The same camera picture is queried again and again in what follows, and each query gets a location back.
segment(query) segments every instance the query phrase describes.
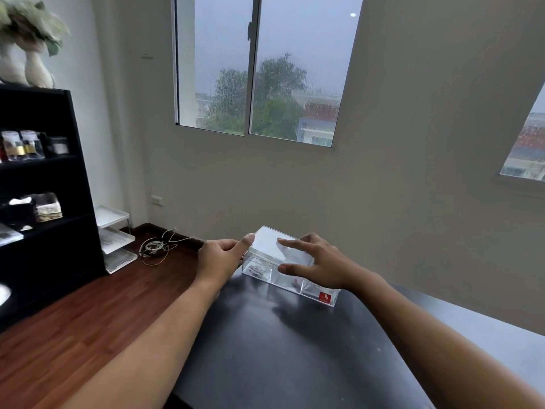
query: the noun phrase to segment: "clear plastic box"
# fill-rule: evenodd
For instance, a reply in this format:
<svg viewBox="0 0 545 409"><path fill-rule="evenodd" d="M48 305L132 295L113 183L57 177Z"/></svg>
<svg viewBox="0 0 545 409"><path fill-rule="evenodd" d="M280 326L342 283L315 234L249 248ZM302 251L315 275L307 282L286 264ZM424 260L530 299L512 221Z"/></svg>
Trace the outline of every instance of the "clear plastic box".
<svg viewBox="0 0 545 409"><path fill-rule="evenodd" d="M252 246L244 255L242 273L331 307L335 306L340 290L326 289L306 279L285 275L278 271L278 266L281 264L310 266L314 263L312 256L280 245L278 238L295 239L275 229L261 227L255 233Z"/></svg>

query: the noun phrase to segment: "black shelving unit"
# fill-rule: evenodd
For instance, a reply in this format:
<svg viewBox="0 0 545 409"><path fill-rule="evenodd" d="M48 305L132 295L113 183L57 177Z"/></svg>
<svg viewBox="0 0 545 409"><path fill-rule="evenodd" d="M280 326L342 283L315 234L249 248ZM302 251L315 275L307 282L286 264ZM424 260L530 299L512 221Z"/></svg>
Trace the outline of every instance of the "black shelving unit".
<svg viewBox="0 0 545 409"><path fill-rule="evenodd" d="M54 192L63 218L0 247L0 331L95 278L106 275L72 97L66 90L0 84L0 130L68 138L70 155L0 164L0 199Z"/></svg>

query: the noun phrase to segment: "black table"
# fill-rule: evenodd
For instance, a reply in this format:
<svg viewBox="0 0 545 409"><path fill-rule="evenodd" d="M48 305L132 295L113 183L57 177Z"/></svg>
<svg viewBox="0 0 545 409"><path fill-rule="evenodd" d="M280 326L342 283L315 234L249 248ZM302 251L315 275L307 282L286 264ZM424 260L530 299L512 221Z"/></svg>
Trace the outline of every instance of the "black table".
<svg viewBox="0 0 545 409"><path fill-rule="evenodd" d="M545 394L545 337L396 288ZM351 293L330 308L238 272L208 312L173 392L194 409L433 407Z"/></svg>

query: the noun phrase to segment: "red sticker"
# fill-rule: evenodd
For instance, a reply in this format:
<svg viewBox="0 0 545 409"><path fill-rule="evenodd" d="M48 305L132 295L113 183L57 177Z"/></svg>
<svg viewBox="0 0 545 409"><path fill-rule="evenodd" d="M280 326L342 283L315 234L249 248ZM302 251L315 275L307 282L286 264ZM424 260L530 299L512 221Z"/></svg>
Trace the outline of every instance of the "red sticker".
<svg viewBox="0 0 545 409"><path fill-rule="evenodd" d="M320 293L320 297L318 297L321 302L324 302L325 304L329 304L331 302L331 295L326 293Z"/></svg>

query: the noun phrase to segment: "window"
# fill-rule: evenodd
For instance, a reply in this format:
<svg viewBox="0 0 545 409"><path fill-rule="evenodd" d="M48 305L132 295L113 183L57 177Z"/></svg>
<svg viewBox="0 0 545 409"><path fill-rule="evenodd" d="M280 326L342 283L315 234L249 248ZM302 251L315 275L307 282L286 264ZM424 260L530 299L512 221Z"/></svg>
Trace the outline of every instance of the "window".
<svg viewBox="0 0 545 409"><path fill-rule="evenodd" d="M174 0L177 123L331 147L363 0Z"/></svg>
<svg viewBox="0 0 545 409"><path fill-rule="evenodd" d="M545 180L545 87L537 96L500 174Z"/></svg>

